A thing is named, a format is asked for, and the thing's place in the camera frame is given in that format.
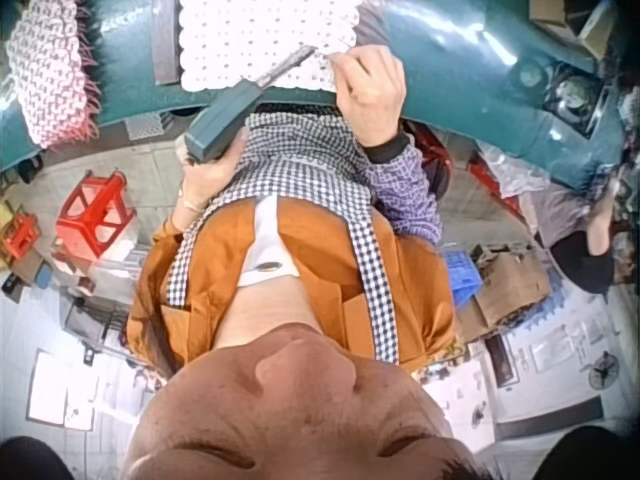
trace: neck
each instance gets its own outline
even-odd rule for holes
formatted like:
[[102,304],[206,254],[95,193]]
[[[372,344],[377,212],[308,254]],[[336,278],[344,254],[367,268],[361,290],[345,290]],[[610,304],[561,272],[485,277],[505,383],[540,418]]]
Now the neck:
[[322,331],[300,279],[285,276],[241,287],[218,327],[213,349],[245,345],[288,323]]

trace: checkered apron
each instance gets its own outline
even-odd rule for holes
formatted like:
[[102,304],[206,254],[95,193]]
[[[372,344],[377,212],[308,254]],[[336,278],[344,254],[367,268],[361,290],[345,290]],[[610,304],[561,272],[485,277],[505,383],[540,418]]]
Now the checkered apron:
[[349,229],[373,331],[376,359],[398,363],[391,289],[371,220],[368,160],[341,117],[254,114],[250,137],[231,184],[184,233],[171,266],[167,300],[184,308],[198,233],[218,209],[237,200],[276,194],[311,202],[342,217]]

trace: orange shirt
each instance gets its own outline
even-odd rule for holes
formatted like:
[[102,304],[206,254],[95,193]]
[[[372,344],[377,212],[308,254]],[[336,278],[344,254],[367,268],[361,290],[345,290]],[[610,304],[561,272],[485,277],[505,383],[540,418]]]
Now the orange shirt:
[[[447,268],[424,240],[396,236],[379,212],[371,212],[393,297],[400,364],[413,371],[453,340]],[[156,232],[127,325],[129,346],[136,354],[147,361],[153,358],[144,327],[154,291],[160,292],[162,305],[155,307],[162,312],[178,363],[211,350],[254,242],[254,213],[255,200],[245,199],[221,208],[206,222],[191,259],[185,310],[165,304],[169,267],[182,235],[170,221]],[[278,231],[323,332],[350,352],[374,358],[367,301],[345,221],[312,203],[279,198]]]

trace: red and white woven fabric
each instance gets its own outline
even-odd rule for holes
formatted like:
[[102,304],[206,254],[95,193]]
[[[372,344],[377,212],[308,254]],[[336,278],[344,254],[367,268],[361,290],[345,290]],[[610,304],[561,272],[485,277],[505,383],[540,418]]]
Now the red and white woven fabric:
[[7,42],[29,135],[43,148],[97,137],[99,91],[83,67],[95,65],[75,0],[31,0]]

